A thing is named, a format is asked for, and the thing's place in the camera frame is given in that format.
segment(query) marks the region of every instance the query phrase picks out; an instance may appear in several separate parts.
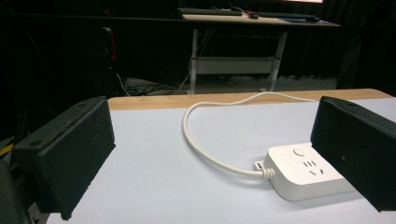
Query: power cord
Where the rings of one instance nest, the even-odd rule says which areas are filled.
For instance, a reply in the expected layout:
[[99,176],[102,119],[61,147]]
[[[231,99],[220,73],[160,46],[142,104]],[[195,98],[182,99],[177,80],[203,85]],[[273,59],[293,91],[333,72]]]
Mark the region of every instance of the power cord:
[[228,2],[228,5],[230,6],[230,10],[231,10],[231,11],[241,11],[241,12],[245,12],[245,10],[243,10],[242,8],[233,6],[233,4],[231,4],[231,2]]
[[237,102],[233,102],[233,103],[215,103],[215,102],[201,102],[201,103],[197,103],[195,105],[192,105],[190,108],[187,109],[186,113],[183,116],[183,123],[182,123],[182,131],[184,134],[185,139],[187,140],[187,142],[189,143],[189,145],[191,146],[191,148],[193,150],[195,150],[198,154],[200,154],[201,156],[203,156],[205,159],[211,161],[212,163],[214,163],[215,165],[239,174],[239,175],[247,175],[247,176],[257,176],[257,177],[263,177],[265,179],[271,179],[275,176],[275,171],[273,169],[265,169],[264,167],[261,168],[260,171],[249,171],[249,170],[243,170],[243,169],[239,169],[237,167],[233,167],[229,164],[226,164],[222,161],[219,161],[213,157],[211,157],[209,154],[207,154],[205,151],[203,151],[201,148],[198,147],[197,144],[194,143],[194,141],[192,140],[192,137],[189,134],[189,128],[188,128],[188,121],[189,121],[189,116],[191,114],[191,112],[199,107],[199,106],[203,106],[203,105],[215,105],[215,106],[227,106],[227,105],[244,105],[248,102],[253,101],[256,98],[259,98],[261,96],[264,95],[276,95],[276,96],[281,96],[281,97],[285,97],[285,98],[289,98],[292,100],[296,100],[296,101],[304,101],[304,102],[316,102],[316,100],[311,100],[311,99],[305,99],[305,98],[299,98],[299,97],[294,97],[294,96],[289,96],[286,94],[282,94],[282,93],[277,93],[277,92],[261,92],[258,93],[256,95],[253,95],[251,97],[248,97],[245,100],[241,100],[241,101],[237,101]]

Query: black foam block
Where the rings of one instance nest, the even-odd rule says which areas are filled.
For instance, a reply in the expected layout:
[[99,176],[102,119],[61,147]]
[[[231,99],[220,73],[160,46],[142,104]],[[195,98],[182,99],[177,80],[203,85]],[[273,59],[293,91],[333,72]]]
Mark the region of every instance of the black foam block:
[[311,142],[377,211],[396,210],[396,123],[360,105],[325,96]]
[[41,212],[69,219],[115,147],[106,97],[73,105],[13,149],[22,170],[40,189]]

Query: cable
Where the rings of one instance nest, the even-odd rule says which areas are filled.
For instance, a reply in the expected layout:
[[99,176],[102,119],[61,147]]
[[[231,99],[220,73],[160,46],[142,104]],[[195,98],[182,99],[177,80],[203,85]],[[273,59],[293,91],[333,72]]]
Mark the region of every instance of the cable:
[[175,94],[179,93],[181,91],[181,88],[183,88],[184,83],[186,83],[187,79],[189,78],[189,76],[191,75],[191,58],[189,61],[189,73],[186,75],[186,77],[184,78],[183,82],[181,83],[180,87],[177,89],[177,91],[175,91]]
[[153,92],[147,93],[146,95],[147,95],[147,96],[150,96],[150,95],[157,95],[157,94],[159,94],[159,93],[167,93],[167,95],[169,95],[169,94],[175,94],[175,91],[174,91],[174,90],[170,90],[170,91],[153,91]]
[[210,36],[212,36],[212,34],[213,34],[213,30],[206,31],[206,35],[205,35],[204,39],[202,40],[201,44],[197,48],[197,51],[198,51],[198,50],[200,50],[201,47],[203,47],[199,53],[199,56],[202,56],[202,54],[204,53],[204,50],[206,49],[206,45],[209,42],[209,38],[210,38]]
[[158,93],[170,93],[175,92],[174,86],[163,85],[163,84],[146,84],[139,86],[129,86],[127,91],[130,96],[144,96],[144,95],[154,95]]
[[192,149],[194,149],[196,152],[198,152],[198,154],[200,154],[201,156],[203,156],[205,159],[211,161],[212,163],[214,163],[215,165],[236,173],[236,174],[240,174],[240,175],[247,175],[247,176],[259,176],[259,177],[264,177],[266,179],[270,179],[275,175],[274,170],[272,169],[261,169],[260,171],[248,171],[248,170],[242,170],[236,167],[233,167],[231,165],[228,165],[222,161],[218,161],[215,158],[211,157],[209,154],[207,154],[206,152],[204,152],[201,148],[198,147],[198,145],[196,145],[194,143],[194,141],[192,140],[192,137],[189,134],[189,129],[188,129],[188,120],[189,120],[189,116],[191,114],[191,112],[202,105],[217,105],[217,106],[226,106],[226,105],[243,105],[246,104],[258,97],[261,97],[263,95],[277,95],[277,96],[282,96],[282,97],[286,97],[286,98],[290,98],[292,100],[296,100],[296,101],[305,101],[305,102],[316,102],[316,100],[311,100],[311,99],[305,99],[305,98],[299,98],[299,97],[294,97],[294,96],[289,96],[289,95],[285,95],[282,93],[277,93],[277,92],[261,92],[258,93],[256,95],[250,96],[245,100],[241,100],[241,101],[237,101],[237,102],[233,102],[233,103],[215,103],[215,102],[201,102],[201,103],[197,103],[195,105],[192,105],[190,108],[187,109],[186,113],[183,116],[183,123],[182,123],[182,131],[184,134],[185,139],[187,140],[187,142],[189,143],[189,145],[192,147]]
[[117,76],[117,78],[119,79],[120,86],[121,86],[122,90],[125,92],[125,94],[126,94],[127,96],[131,96],[131,95],[129,94],[129,92],[128,92],[127,90],[125,90],[125,88],[124,88],[124,86],[123,86],[123,84],[122,84],[120,75],[119,75],[118,73],[116,73],[116,76]]
[[228,5],[230,5],[230,10],[238,10],[241,12],[245,12],[242,8],[233,6],[233,4],[231,4],[231,2],[227,2],[227,3],[228,3]]
[[[8,10],[10,12],[14,12],[14,8],[12,7],[12,5],[8,2],[8,0],[6,0],[6,4],[8,6]],[[19,26],[22,28],[22,30],[25,32],[27,38],[29,39],[30,43],[32,44],[33,48],[35,49],[35,52],[38,56],[38,59],[40,60],[40,62],[42,62],[42,65],[44,66],[44,69],[47,71],[48,75],[52,78],[52,81],[55,84],[55,87],[58,89],[58,91],[60,92],[60,94],[62,95],[62,97],[64,98],[64,102],[67,105],[70,105],[70,101],[66,95],[66,93],[64,92],[64,89],[62,88],[61,84],[59,83],[58,79],[56,78],[56,76],[52,73],[52,70],[50,69],[49,65],[47,64],[43,54],[41,53],[41,50],[39,49],[38,45],[36,44],[35,40],[33,39],[33,37],[30,35],[30,32],[26,29],[26,27],[20,23]]]

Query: white power strip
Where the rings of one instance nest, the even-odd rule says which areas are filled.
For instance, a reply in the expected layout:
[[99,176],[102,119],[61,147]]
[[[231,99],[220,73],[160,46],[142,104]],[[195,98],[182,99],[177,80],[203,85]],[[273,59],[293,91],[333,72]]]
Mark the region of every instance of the white power strip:
[[275,170],[270,179],[276,192],[289,201],[311,199],[355,190],[310,143],[271,147],[256,170]]

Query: desk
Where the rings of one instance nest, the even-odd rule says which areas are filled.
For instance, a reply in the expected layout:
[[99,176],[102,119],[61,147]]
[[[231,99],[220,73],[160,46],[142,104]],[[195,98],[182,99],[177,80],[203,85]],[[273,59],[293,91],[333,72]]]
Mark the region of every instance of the desk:
[[[286,93],[312,99],[322,95],[355,99],[396,120],[391,111],[396,108],[395,98],[380,91]],[[59,214],[51,214],[48,223],[394,223],[396,213],[377,213],[356,191],[288,202],[268,181],[225,172],[193,153],[181,134],[184,107],[201,100],[228,102],[245,96],[110,99],[117,146],[71,219],[65,222]],[[255,103],[197,108],[191,115],[192,136],[208,153],[245,168],[273,144],[309,138],[316,102],[290,104],[268,96]]]
[[[304,22],[302,20],[283,21],[275,18],[249,19],[246,14],[242,16],[212,16],[212,15],[183,15],[188,21],[218,21],[240,22],[246,24],[276,24],[284,26],[339,26],[331,22]],[[268,91],[273,91],[277,73],[282,60],[288,33],[281,32],[274,57],[197,57],[198,29],[193,30],[192,55],[191,55],[191,83],[190,94],[195,94],[197,74],[264,74],[269,73],[270,84]]]

